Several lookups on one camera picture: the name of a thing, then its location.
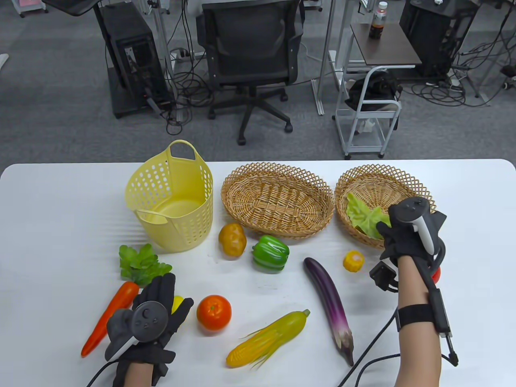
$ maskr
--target floor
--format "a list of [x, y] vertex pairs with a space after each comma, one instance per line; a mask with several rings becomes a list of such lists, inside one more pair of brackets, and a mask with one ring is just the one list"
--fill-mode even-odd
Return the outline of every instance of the floor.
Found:
[[[404, 1], [389, 3], [389, 20], [396, 21]], [[171, 15], [164, 16], [168, 34], [179, 9], [173, 2]], [[323, 12], [307, 12], [302, 41], [311, 56], [323, 54], [328, 11], [326, 0]], [[340, 14], [337, 7], [336, 19]], [[504, 14], [503, 10], [482, 6], [465, 46], [492, 40]], [[516, 24], [514, 14], [507, 30]], [[146, 19], [153, 26], [152, 17]], [[353, 20], [368, 21], [370, 14], [357, 13]], [[189, 22], [195, 25], [192, 18]], [[22, 19], [9, 1], [2, 1], [0, 25], [0, 53], [10, 55], [0, 72], [0, 173], [14, 163], [142, 162], [175, 139], [165, 132], [164, 121], [151, 113], [120, 120], [113, 117], [104, 42], [92, 12], [74, 18], [50, 8], [48, 14], [30, 12]], [[336, 22], [333, 47], [338, 28]], [[178, 28], [170, 48], [182, 45], [185, 34]], [[356, 50], [353, 56], [358, 59]], [[298, 81], [319, 71], [320, 62], [308, 58], [302, 47]], [[481, 75], [482, 68], [472, 74], [473, 78]], [[503, 81], [493, 70], [483, 91], [492, 96]], [[206, 109], [196, 109], [193, 121], [177, 138], [192, 142], [209, 161], [342, 159], [330, 113], [336, 101], [332, 77], [326, 78], [327, 113], [322, 117], [317, 115], [310, 83], [291, 86], [287, 92], [288, 102], [272, 103], [291, 117], [291, 134], [284, 133], [278, 120], [256, 112], [246, 132], [248, 143], [239, 147], [236, 134], [241, 110], [210, 121]], [[480, 103], [471, 91], [467, 101]], [[516, 90], [502, 90], [490, 106], [476, 108], [442, 107], [404, 95], [399, 130], [392, 136], [385, 158], [505, 158], [516, 163], [515, 107]], [[376, 160], [374, 155], [357, 158]]]

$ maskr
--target orange carrot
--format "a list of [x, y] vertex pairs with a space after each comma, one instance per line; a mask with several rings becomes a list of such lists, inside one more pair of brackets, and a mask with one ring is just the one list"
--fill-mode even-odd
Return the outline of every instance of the orange carrot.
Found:
[[130, 281], [124, 282], [120, 289], [118, 289], [118, 292], [109, 303], [106, 311], [93, 330], [93, 333], [90, 335], [90, 338], [84, 345], [83, 350], [80, 353], [83, 358], [89, 355], [107, 335], [108, 320], [115, 314], [117, 310], [129, 308], [138, 295], [139, 291], [140, 287], [134, 282]]

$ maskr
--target yellow corn cob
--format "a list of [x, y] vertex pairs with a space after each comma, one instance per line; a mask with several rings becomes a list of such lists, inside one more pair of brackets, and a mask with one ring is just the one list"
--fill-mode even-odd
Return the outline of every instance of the yellow corn cob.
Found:
[[254, 362], [255, 365], [262, 365], [279, 347], [301, 333], [309, 314], [308, 309], [303, 312], [291, 312], [271, 325], [250, 333], [248, 336], [252, 337], [229, 353], [226, 364], [231, 368]]

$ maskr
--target purple eggplant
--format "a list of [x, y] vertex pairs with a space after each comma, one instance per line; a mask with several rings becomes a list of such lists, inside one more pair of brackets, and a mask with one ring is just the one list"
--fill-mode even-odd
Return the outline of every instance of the purple eggplant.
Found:
[[353, 335], [349, 329], [348, 320], [342, 307], [341, 298], [338, 296], [337, 288], [328, 272], [318, 261], [308, 257], [304, 259], [303, 265], [323, 302], [337, 349], [344, 356], [349, 366], [352, 367]]

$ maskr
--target hand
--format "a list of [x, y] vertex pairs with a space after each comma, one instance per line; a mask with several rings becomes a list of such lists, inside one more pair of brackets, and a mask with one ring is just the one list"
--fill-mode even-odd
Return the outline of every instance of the hand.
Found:
[[383, 236], [383, 246], [385, 247], [380, 259], [390, 258], [391, 262], [398, 266], [398, 258], [402, 255], [409, 255], [420, 257], [427, 261], [428, 265], [431, 265], [433, 256], [425, 250], [419, 234], [414, 232], [412, 224], [399, 222], [393, 216], [392, 208], [391, 205], [389, 207], [391, 227], [383, 222], [376, 224], [376, 229]]
[[161, 376], [165, 376], [167, 373], [168, 368], [165, 363], [171, 363], [174, 360], [175, 353], [167, 351], [164, 348], [170, 341], [172, 335], [178, 331], [179, 326], [184, 322], [194, 302], [191, 298], [185, 298], [179, 308], [171, 315], [174, 302], [174, 288], [175, 275], [168, 273], [162, 277], [154, 278], [154, 280], [143, 289], [141, 294], [135, 298], [133, 310], [145, 301], [157, 301], [167, 309], [170, 317], [165, 331], [155, 342], [139, 343], [129, 348], [120, 356], [113, 387], [124, 386], [127, 370], [130, 364], [134, 362], [154, 365], [152, 373], [153, 386], [156, 385]]

